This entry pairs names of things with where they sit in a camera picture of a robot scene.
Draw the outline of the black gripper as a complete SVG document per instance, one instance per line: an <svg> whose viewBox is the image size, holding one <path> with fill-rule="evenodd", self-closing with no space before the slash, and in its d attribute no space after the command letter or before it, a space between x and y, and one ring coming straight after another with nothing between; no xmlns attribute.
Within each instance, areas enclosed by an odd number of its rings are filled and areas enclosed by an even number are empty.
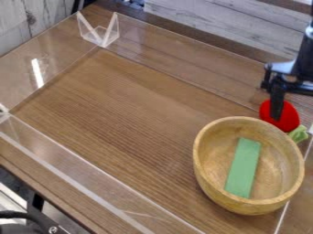
<svg viewBox="0 0 313 234"><path fill-rule="evenodd" d="M279 121L286 91L313 96L313 63L303 64L296 60L267 63L261 88L271 92L271 117Z"/></svg>

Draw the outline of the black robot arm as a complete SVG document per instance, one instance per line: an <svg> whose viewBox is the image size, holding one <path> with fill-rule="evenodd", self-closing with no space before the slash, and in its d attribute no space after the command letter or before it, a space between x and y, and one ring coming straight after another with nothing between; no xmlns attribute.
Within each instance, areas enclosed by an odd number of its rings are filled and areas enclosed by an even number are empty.
<svg viewBox="0 0 313 234"><path fill-rule="evenodd" d="M261 88L271 94L271 117L276 121L283 115L287 93L313 96L313 6L310 14L296 59L264 65Z"/></svg>

